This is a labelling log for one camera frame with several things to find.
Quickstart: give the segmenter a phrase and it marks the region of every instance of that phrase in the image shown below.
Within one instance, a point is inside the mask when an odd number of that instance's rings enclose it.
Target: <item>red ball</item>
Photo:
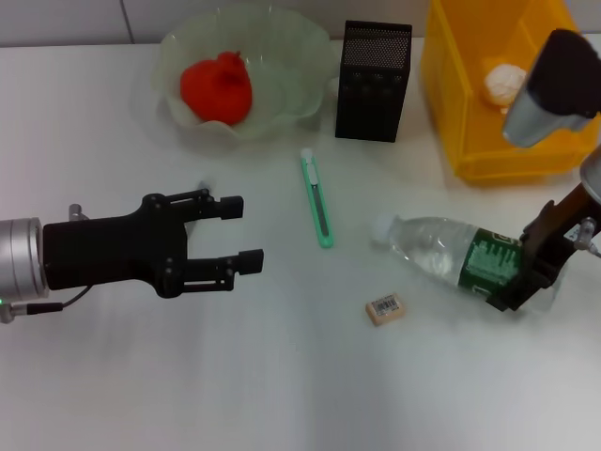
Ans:
[[[200,61],[179,80],[181,98],[202,120],[234,125],[251,110],[251,80],[238,54],[223,52],[217,60]]]

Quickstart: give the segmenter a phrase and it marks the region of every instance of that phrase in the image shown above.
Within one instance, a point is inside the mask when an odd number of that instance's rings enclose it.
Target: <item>white wall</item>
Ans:
[[[0,46],[158,41],[183,18],[238,0],[0,0]],[[412,23],[424,33],[428,0],[250,0],[294,8],[341,37],[346,19]],[[601,32],[600,0],[565,0],[583,31]]]
[[[119,0],[0,0],[0,46],[129,41]]]
[[[345,20],[411,23],[413,33],[424,33],[429,0],[251,0],[294,8],[342,37]],[[238,0],[125,0],[136,42],[161,39],[190,14],[211,11]]]

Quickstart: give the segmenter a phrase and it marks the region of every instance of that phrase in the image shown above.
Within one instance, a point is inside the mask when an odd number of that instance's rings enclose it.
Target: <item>small beige eraser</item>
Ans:
[[[381,326],[405,315],[405,306],[401,304],[398,294],[393,293],[367,303],[365,311],[375,326]]]

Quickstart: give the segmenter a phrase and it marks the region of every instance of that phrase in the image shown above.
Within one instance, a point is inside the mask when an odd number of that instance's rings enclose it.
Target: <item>cable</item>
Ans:
[[[73,305],[80,299],[82,299],[86,293],[94,287],[90,285],[85,287],[77,296],[66,301],[65,303],[23,303],[21,305],[14,305],[11,308],[11,314],[14,316],[18,315],[39,315],[41,313],[53,313],[62,312],[64,308]]]
[[[65,303],[63,303],[63,308],[67,308],[70,305],[73,305],[74,303],[76,303],[77,301],[79,301],[80,299],[82,299],[87,292],[92,289],[92,287],[94,287],[93,285],[89,285],[87,287],[85,287],[77,296],[75,296],[74,298],[66,301]]]

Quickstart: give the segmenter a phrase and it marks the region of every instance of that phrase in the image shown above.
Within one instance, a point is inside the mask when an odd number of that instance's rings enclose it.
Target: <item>black robotic claw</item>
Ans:
[[[263,251],[188,259],[185,223],[242,216],[242,197],[215,200],[209,189],[165,196],[149,194],[132,214],[49,224],[43,228],[44,270],[50,289],[137,279],[163,298],[183,292],[234,288],[234,274],[263,269]],[[203,284],[187,285],[191,282]]]

